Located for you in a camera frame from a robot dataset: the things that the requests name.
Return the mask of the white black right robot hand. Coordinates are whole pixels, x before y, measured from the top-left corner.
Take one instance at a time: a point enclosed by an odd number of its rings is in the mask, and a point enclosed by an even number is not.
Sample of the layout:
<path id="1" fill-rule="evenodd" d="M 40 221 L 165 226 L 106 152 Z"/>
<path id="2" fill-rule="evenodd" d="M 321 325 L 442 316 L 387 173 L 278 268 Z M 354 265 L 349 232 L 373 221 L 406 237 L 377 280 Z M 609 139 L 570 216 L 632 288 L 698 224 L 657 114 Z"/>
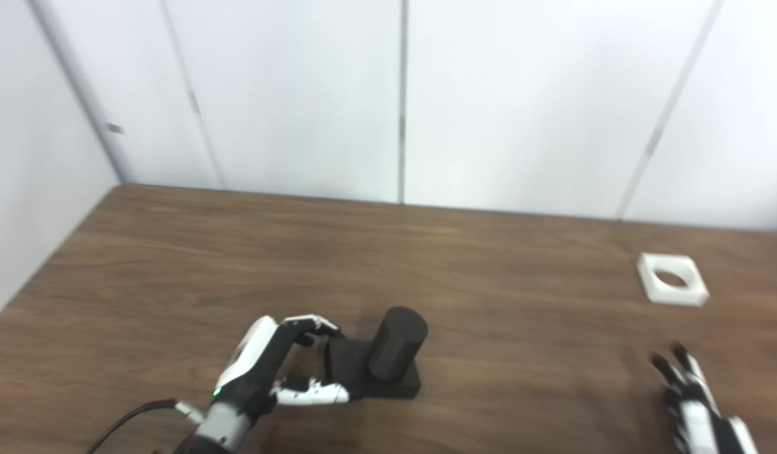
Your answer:
<path id="1" fill-rule="evenodd" d="M 672 346 L 676 366 L 662 354 L 651 365 L 665 380 L 663 399 L 673 424 L 673 441 L 680 453 L 758 453 L 746 423 L 723 416 L 696 357 L 682 343 Z"/>

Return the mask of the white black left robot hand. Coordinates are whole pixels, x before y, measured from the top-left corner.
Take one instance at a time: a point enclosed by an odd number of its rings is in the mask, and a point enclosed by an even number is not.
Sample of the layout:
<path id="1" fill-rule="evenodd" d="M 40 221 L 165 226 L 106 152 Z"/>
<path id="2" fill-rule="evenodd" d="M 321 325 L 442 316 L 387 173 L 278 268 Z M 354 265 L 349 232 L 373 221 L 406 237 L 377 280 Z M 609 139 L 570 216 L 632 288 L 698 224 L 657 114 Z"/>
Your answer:
<path id="1" fill-rule="evenodd" d="M 317 314 L 287 317 L 277 322 L 263 316 L 251 325 L 215 385 L 211 405 L 226 404 L 251 421 L 277 405 L 343 404 L 363 395 L 343 384 L 307 378 L 299 387 L 279 378 L 279 369 L 294 345 L 310 347 L 313 337 L 342 338 L 338 325 Z"/>

